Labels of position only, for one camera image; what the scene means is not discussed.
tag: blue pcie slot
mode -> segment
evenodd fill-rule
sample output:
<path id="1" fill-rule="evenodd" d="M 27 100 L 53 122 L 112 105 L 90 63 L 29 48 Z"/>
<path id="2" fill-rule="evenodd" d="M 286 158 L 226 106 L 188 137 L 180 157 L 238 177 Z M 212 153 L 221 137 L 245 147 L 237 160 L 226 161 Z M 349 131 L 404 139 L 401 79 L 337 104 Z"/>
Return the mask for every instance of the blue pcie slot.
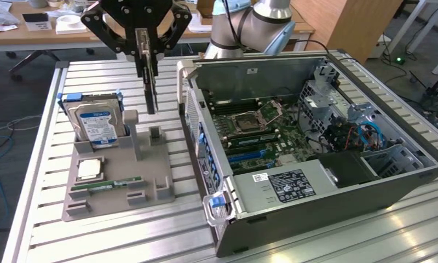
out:
<path id="1" fill-rule="evenodd" d="M 266 164 L 268 169 L 273 168 L 276 164 L 276 160 Z"/>
<path id="2" fill-rule="evenodd" d="M 252 153 L 246 153 L 244 155 L 232 156 L 228 158 L 228 161 L 229 161 L 229 163 L 240 162 L 240 161 L 245 161 L 249 159 L 261 158 L 265 154 L 266 154 L 266 150 L 261 150 L 258 152 L 252 152 Z"/>

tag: white paper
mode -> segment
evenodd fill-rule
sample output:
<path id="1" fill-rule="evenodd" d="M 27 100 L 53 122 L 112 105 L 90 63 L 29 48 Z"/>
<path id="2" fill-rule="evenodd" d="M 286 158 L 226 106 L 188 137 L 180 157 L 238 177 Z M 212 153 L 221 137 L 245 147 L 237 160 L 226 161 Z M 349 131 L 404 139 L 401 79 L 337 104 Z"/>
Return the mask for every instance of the white paper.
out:
<path id="1" fill-rule="evenodd" d="M 202 25 L 200 21 L 200 15 L 192 14 L 192 21 L 188 25 L 188 29 L 194 33 L 210 32 L 213 26 Z"/>
<path id="2" fill-rule="evenodd" d="M 16 25 L 0 26 L 0 32 L 8 31 L 8 30 L 13 30 L 13 29 L 17 29 L 17 26 Z"/>

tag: blue hard drive label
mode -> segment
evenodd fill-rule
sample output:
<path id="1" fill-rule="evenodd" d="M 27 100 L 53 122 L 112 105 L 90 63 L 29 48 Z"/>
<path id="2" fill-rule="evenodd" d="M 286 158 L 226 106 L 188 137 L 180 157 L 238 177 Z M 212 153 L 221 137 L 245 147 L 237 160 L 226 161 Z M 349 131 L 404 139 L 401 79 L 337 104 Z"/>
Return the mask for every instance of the blue hard drive label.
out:
<path id="1" fill-rule="evenodd" d="M 88 139 L 93 144 L 105 145 L 116 142 L 117 133 L 114 126 L 110 124 L 110 112 L 81 113 L 80 117 Z"/>

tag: hard drive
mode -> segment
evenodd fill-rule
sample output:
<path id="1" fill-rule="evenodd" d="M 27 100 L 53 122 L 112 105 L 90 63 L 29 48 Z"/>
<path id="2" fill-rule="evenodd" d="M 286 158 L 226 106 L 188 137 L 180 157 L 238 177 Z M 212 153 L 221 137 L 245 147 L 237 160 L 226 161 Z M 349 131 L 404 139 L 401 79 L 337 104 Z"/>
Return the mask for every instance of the hard drive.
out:
<path id="1" fill-rule="evenodd" d="M 126 136 L 121 94 L 73 93 L 58 104 L 70 120 L 77 140 L 90 141 L 93 148 L 116 146 L 117 138 Z"/>

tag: barcode label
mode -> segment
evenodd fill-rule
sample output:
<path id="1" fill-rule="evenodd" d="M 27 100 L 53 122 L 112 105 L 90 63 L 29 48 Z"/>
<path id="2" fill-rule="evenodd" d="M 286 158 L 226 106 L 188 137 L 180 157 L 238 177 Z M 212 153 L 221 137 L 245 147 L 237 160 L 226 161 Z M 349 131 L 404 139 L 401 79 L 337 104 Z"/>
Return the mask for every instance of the barcode label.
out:
<path id="1" fill-rule="evenodd" d="M 268 173 L 254 174 L 253 175 L 253 180 L 254 180 L 254 182 L 266 181 L 268 180 Z"/>

